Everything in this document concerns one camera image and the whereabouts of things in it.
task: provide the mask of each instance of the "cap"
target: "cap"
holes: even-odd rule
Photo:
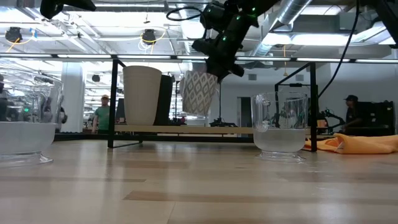
[[[346,101],[358,101],[358,97],[354,96],[354,95],[348,95],[347,98],[345,98],[344,100],[346,100]]]

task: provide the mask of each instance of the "column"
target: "column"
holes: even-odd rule
[[[86,74],[79,62],[64,62],[62,66],[63,103],[68,121],[61,132],[83,131],[83,110],[85,99]]]

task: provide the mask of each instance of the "wooden shelf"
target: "wooden shelf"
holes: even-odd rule
[[[115,131],[185,134],[252,134],[252,128],[115,125]]]

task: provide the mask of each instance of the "glass pitcher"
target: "glass pitcher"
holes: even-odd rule
[[[308,97],[304,93],[273,92],[252,97],[254,143],[262,150],[259,158],[300,162],[297,152],[304,147],[308,118]]]

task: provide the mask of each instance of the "man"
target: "man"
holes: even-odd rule
[[[107,134],[109,128],[109,97],[103,95],[101,98],[101,107],[95,111],[93,130],[92,133],[96,132],[98,126],[98,134]]]
[[[353,127],[362,127],[364,124],[364,111],[358,107],[358,97],[349,95],[345,100],[348,109],[343,131],[347,131],[347,129]]]

